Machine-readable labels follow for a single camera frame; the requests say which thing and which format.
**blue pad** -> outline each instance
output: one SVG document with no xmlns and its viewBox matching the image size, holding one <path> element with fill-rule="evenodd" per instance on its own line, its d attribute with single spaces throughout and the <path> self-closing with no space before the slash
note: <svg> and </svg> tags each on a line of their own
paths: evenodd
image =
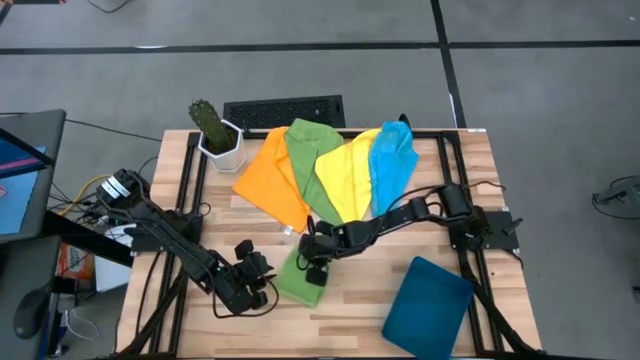
<svg viewBox="0 0 640 360">
<path fill-rule="evenodd" d="M 448 360 L 473 285 L 416 256 L 382 329 L 382 336 L 420 360 Z"/>
<path fill-rule="evenodd" d="M 412 142 L 411 129 L 401 121 L 384 123 L 376 136 L 369 153 L 373 216 L 384 214 L 391 202 L 404 193 L 418 163 Z"/>
</svg>

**white hexagonal pot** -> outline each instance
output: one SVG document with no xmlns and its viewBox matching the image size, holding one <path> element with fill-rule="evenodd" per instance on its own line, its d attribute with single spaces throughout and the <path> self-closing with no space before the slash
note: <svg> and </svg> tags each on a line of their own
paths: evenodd
<svg viewBox="0 0 640 360">
<path fill-rule="evenodd" d="M 235 131 L 238 134 L 238 141 L 236 147 L 233 150 L 229 150 L 226 153 L 215 155 L 209 152 L 205 147 L 205 136 L 200 133 L 200 141 L 198 142 L 198 149 L 203 154 L 207 155 L 209 161 L 216 169 L 217 172 L 233 174 L 238 172 L 242 165 L 247 161 L 247 153 L 244 151 L 244 139 L 242 138 L 242 129 L 222 119 L 222 123 Z"/>
</svg>

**gray carpet floor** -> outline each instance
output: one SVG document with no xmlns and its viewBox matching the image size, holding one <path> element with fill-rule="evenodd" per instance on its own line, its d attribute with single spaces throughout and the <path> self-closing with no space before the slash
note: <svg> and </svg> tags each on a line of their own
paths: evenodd
<svg viewBox="0 0 640 360">
<path fill-rule="evenodd" d="M 450 41 L 640 39 L 634 0 L 441 2 Z M 133 0 L 109 15 L 76 0 L 14 6 L 0 26 L 0 49 L 435 40 L 426 0 Z M 452 57 L 467 125 L 488 130 L 507 204 L 524 218 L 518 236 L 544 348 L 637 359 L 640 224 L 596 213 L 591 194 L 640 172 L 640 47 Z M 70 119 L 154 137 L 192 128 L 187 106 L 200 97 L 221 107 L 341 94 L 350 127 L 401 112 L 415 127 L 454 124 L 437 49 L 0 56 L 0 94 L 0 111 L 63 108 Z M 158 148 L 67 124 L 55 182 L 75 194 L 97 174 L 137 169 Z M 67 336 L 64 359 L 111 351 L 124 293 L 81 304 L 102 336 Z"/>
</svg>

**green cloth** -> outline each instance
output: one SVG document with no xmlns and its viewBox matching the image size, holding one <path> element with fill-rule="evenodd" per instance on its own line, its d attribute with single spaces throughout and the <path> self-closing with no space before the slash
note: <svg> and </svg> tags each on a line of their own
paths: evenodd
<svg viewBox="0 0 640 360">
<path fill-rule="evenodd" d="M 307 272 L 298 269 L 296 265 L 297 259 L 298 249 L 294 248 L 273 281 L 282 296 L 301 302 L 309 307 L 316 307 L 324 293 L 324 286 L 308 283 L 306 279 Z M 306 263 L 304 259 L 300 259 L 300 266 Z"/>
<path fill-rule="evenodd" d="M 284 140 L 304 201 L 322 220 L 332 225 L 342 224 L 315 172 L 316 159 L 343 145 L 342 136 L 330 126 L 296 119 L 284 134 Z"/>
</svg>

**wooden tabletop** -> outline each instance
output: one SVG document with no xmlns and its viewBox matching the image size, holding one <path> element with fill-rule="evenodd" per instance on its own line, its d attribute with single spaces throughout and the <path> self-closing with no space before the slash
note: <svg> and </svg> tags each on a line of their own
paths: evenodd
<svg viewBox="0 0 640 360">
<path fill-rule="evenodd" d="M 151 195 L 153 201 L 166 209 L 175 206 L 188 133 L 171 130 L 164 134 Z M 460 140 L 469 182 L 498 182 L 487 133 L 460 130 Z M 249 160 L 261 144 L 262 140 L 245 140 Z M 420 160 L 407 190 L 441 184 L 436 142 L 415 139 L 414 149 Z M 449 148 L 448 153 L 454 180 L 457 180 L 453 150 Z M 187 204 L 191 204 L 200 153 L 196 151 L 194 156 Z M 256 250 L 277 270 L 291 249 L 297 246 L 300 237 L 295 232 L 285 235 L 281 224 L 233 192 L 231 187 L 241 173 L 219 174 L 212 166 L 207 166 L 203 201 L 211 204 L 212 210 L 205 217 L 202 245 L 234 260 L 234 246 L 244 239 L 251 239 Z M 490 185 L 473 188 L 472 197 L 475 204 L 489 210 L 505 205 L 500 189 Z M 381 237 L 375 246 L 361 255 L 332 262 L 325 294 L 314 309 L 281 297 L 279 305 L 267 316 L 219 320 L 213 315 L 211 297 L 190 283 L 178 356 L 410 356 L 383 339 L 381 329 L 408 265 L 417 255 L 459 273 L 447 230 L 433 223 L 417 223 Z M 471 263 L 475 263 L 473 255 L 469 253 L 469 256 Z M 133 339 L 140 297 L 153 257 L 153 254 L 141 255 L 133 264 L 118 331 L 119 349 Z M 499 250 L 485 251 L 485 257 L 496 305 L 521 337 L 539 348 L 540 340 L 520 264 Z M 157 303 L 163 262 L 164 255 L 151 278 L 142 314 L 143 324 Z M 273 291 L 268 289 L 267 293 L 273 301 Z M 224 309 L 219 300 L 218 304 L 219 309 Z M 486 313 L 479 303 L 478 311 L 485 347 L 491 349 Z M 168 347 L 172 317 L 173 308 L 165 319 L 161 350 Z M 460 328 L 454 355 L 474 355 L 468 316 Z"/>
</svg>

